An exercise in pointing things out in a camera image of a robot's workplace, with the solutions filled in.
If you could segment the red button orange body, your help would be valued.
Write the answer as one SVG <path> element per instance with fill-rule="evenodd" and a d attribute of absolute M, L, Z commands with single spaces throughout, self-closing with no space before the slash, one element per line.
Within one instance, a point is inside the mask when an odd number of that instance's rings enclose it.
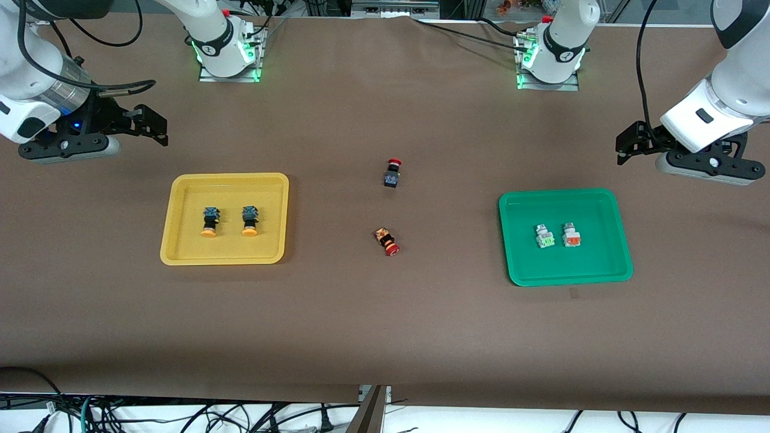
<path fill-rule="evenodd" d="M 375 230 L 373 234 L 374 238 L 380 246 L 382 246 L 385 255 L 388 255 L 388 257 L 393 257 L 401 250 L 401 247 L 396 243 L 395 238 L 387 228 L 380 227 L 380 229 Z"/>

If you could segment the brown paper table cover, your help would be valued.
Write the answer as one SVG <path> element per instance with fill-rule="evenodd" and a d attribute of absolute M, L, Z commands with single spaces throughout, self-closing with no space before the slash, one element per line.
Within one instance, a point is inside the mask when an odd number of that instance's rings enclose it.
<path fill-rule="evenodd" d="M 170 144 L 40 165 L 0 137 L 0 366 L 66 393 L 355 401 L 380 383 L 410 405 L 770 413 L 770 174 L 616 164 L 636 28 L 593 32 L 579 91 L 525 91 L 503 48 L 407 17 L 271 27 L 250 85 L 199 82 L 173 16 L 123 49 L 63 27 L 97 82 L 157 81 L 120 103 L 165 116 Z M 291 181 L 281 261 L 162 263 L 175 178 L 248 172 Z M 597 187 L 632 278 L 515 286 L 500 196 Z"/>

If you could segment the metal table frame beam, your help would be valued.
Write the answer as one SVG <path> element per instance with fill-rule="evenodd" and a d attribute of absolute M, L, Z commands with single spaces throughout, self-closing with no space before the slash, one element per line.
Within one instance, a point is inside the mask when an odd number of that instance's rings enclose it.
<path fill-rule="evenodd" d="M 392 402 L 389 385 L 361 385 L 360 406 L 345 433 L 382 433 L 385 409 Z"/>

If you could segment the green plastic tray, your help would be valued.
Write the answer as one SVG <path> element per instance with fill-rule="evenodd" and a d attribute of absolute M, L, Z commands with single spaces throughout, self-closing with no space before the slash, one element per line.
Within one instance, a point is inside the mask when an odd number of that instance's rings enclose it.
<path fill-rule="evenodd" d="M 621 214 L 605 188 L 531 190 L 500 197 L 500 224 L 508 275 L 520 287 L 613 283 L 633 274 Z M 580 247 L 562 242 L 563 225 L 573 223 Z M 547 225 L 555 246 L 539 248 L 535 227 Z"/>

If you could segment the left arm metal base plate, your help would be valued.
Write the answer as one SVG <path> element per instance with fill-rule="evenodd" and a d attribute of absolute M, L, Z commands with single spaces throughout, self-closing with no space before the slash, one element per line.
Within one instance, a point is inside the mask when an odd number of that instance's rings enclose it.
<path fill-rule="evenodd" d="M 519 90 L 543 90 L 543 91 L 578 91 L 579 79 L 578 69 L 581 66 L 578 61 L 572 70 L 572 74 L 564 82 L 548 83 L 537 79 L 532 71 L 525 68 L 527 62 L 531 62 L 540 51 L 536 42 L 534 28 L 528 28 L 523 32 L 516 32 L 513 37 L 514 46 L 525 48 L 524 52 L 517 52 L 514 56 L 516 61 L 517 88 Z"/>

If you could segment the yellow plastic tray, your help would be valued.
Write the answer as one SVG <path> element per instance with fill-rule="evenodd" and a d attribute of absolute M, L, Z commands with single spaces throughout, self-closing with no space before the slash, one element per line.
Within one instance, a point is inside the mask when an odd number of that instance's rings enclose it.
<path fill-rule="evenodd" d="M 289 179 L 283 173 L 184 174 L 171 184 L 159 256 L 168 266 L 273 264 L 285 252 Z M 242 208 L 259 211 L 257 236 L 242 235 Z M 217 207 L 215 238 L 201 236 Z"/>

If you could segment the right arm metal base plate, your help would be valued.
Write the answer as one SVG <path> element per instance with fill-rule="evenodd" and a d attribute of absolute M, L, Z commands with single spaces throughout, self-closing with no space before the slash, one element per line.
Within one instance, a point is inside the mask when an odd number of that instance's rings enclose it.
<path fill-rule="evenodd" d="M 201 49 L 196 42 L 192 46 L 200 63 L 201 82 L 256 83 L 261 80 L 266 55 L 269 28 L 256 26 L 236 16 L 228 17 L 233 25 L 233 37 L 214 57 L 212 47 Z"/>

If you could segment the silver aluminium frame rail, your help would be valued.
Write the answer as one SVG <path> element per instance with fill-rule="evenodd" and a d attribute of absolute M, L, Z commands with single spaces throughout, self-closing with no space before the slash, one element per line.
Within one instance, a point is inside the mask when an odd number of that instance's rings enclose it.
<path fill-rule="evenodd" d="M 351 0 L 351 17 L 440 19 L 439 0 Z"/>

